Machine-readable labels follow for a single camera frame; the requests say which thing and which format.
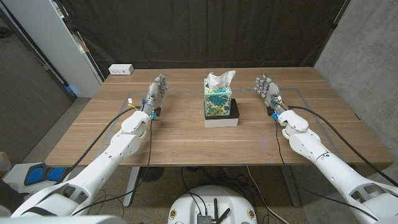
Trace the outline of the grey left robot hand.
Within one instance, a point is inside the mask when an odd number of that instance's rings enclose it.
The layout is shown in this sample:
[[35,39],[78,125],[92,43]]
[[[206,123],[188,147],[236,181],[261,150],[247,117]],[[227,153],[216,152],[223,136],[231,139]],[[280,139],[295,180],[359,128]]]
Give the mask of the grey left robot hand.
[[164,74],[160,74],[155,80],[149,85],[147,96],[144,99],[141,111],[145,112],[149,116],[154,113],[159,115],[159,108],[161,107],[164,96],[169,90],[166,78]]

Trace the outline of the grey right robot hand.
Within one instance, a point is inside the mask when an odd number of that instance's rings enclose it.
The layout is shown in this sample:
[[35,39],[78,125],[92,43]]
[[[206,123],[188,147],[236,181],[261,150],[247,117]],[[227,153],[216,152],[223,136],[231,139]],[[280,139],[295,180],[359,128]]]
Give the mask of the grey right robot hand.
[[268,116],[277,118],[281,113],[288,110],[288,107],[282,102],[278,85],[266,74],[263,74],[262,78],[256,78],[254,91],[264,100]]

